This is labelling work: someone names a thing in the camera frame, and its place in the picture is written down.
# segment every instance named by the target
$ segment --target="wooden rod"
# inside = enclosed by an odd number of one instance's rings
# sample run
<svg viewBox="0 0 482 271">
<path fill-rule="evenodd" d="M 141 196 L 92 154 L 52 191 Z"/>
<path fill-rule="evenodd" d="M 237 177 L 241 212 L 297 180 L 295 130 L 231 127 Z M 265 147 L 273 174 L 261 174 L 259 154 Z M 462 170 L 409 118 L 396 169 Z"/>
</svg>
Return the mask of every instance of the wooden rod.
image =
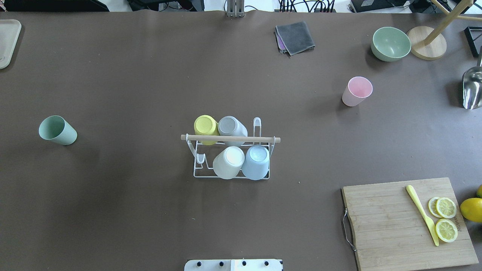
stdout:
<svg viewBox="0 0 482 271">
<path fill-rule="evenodd" d="M 181 135 L 181 140 L 185 140 L 186 135 Z M 280 143 L 281 138 L 259 137 L 259 136 L 227 136 L 227 135 L 189 135 L 189 140 L 198 141 L 236 141 L 236 142 L 259 142 L 259 143 Z"/>
<path fill-rule="evenodd" d="M 434 29 L 423 41 L 425 45 L 429 45 L 442 31 L 459 16 L 465 8 L 472 5 L 472 0 L 462 0 L 449 14 L 443 19 L 439 26 Z"/>
<path fill-rule="evenodd" d="M 450 11 L 448 11 L 444 6 L 442 6 L 438 1 L 432 1 L 440 10 L 442 10 L 443 13 L 449 14 Z M 469 20 L 469 21 L 477 21 L 477 22 L 482 22 L 482 18 L 480 17 L 472 17 L 472 16 L 457 16 L 456 19 L 461 19 L 461 20 Z"/>
</svg>

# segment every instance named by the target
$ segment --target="round wooden base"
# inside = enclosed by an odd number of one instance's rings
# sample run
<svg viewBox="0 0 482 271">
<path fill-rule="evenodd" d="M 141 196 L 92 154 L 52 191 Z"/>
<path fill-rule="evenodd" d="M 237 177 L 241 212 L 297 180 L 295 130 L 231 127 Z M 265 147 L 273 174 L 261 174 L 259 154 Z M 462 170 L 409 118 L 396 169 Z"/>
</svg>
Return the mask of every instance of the round wooden base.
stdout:
<svg viewBox="0 0 482 271">
<path fill-rule="evenodd" d="M 430 44 L 425 45 L 424 39 L 433 31 L 431 27 L 414 27 L 408 31 L 407 36 L 412 43 L 411 52 L 425 60 L 435 60 L 447 51 L 447 42 L 442 34 L 438 35 Z"/>
</svg>

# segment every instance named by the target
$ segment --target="wooden cutting board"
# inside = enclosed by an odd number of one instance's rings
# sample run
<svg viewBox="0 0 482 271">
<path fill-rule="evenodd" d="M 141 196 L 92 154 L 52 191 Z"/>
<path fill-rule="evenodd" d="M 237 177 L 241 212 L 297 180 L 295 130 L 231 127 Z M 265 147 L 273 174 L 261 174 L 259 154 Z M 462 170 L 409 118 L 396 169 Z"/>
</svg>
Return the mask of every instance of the wooden cutting board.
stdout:
<svg viewBox="0 0 482 271">
<path fill-rule="evenodd" d="M 428 211 L 429 199 L 447 197 L 454 201 L 457 215 L 451 220 L 458 228 L 457 240 L 440 240 L 440 246 L 434 245 L 407 185 L 415 188 L 434 223 L 439 218 Z M 449 178 L 345 186 L 342 192 L 359 271 L 409 271 L 479 263 Z"/>
</svg>

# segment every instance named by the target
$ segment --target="dish rack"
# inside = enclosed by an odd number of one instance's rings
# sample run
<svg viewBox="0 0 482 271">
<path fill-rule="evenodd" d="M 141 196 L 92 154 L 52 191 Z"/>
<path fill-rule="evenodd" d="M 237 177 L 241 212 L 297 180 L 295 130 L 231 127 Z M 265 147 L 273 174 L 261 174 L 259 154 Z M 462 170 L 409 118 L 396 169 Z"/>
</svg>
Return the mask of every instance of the dish rack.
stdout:
<svg viewBox="0 0 482 271">
<path fill-rule="evenodd" d="M 261 119 L 256 117 L 253 119 L 253 136 L 227 136 L 227 135 L 181 135 L 181 140 L 185 140 L 187 142 L 187 146 L 191 150 L 192 155 L 194 156 L 194 166 L 193 166 L 193 176 L 195 178 L 219 178 L 213 170 L 212 166 L 209 166 L 208 158 L 204 151 L 209 151 L 213 149 L 213 146 L 219 147 L 221 151 L 225 148 L 225 143 L 221 141 L 227 142 L 245 142 L 245 144 L 241 145 L 240 148 L 245 150 L 253 145 L 261 145 L 269 150 L 269 157 L 270 157 L 270 164 L 271 164 L 271 155 L 273 154 L 274 145 L 276 143 L 281 142 L 281 138 L 279 137 L 261 137 Z M 214 145 L 206 146 L 202 144 L 200 141 L 217 141 Z M 269 179 L 270 176 L 270 166 L 268 166 L 268 173 L 262 180 Z M 242 170 L 240 173 L 234 177 L 235 179 L 247 179 L 244 175 L 242 175 Z"/>
</svg>

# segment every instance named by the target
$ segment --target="yellow knife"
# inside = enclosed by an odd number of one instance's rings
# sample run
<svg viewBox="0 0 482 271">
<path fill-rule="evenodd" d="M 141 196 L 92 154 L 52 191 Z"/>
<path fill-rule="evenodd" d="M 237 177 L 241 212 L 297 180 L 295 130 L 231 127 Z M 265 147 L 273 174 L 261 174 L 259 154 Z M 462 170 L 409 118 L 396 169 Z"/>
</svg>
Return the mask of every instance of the yellow knife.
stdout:
<svg viewBox="0 0 482 271">
<path fill-rule="evenodd" d="M 436 246 L 439 246 L 439 237 L 437 236 L 437 233 L 435 232 L 435 224 L 433 223 L 433 220 L 427 216 L 425 213 L 425 210 L 422 207 L 422 203 L 420 202 L 420 199 L 418 198 L 417 192 L 415 192 L 415 189 L 411 185 L 407 185 L 407 192 L 414 201 L 415 205 L 417 206 L 418 210 L 422 214 L 423 220 L 425 220 L 425 224 L 428 227 L 428 230 L 430 231 L 430 234 L 432 235 L 433 242 L 435 243 Z"/>
</svg>

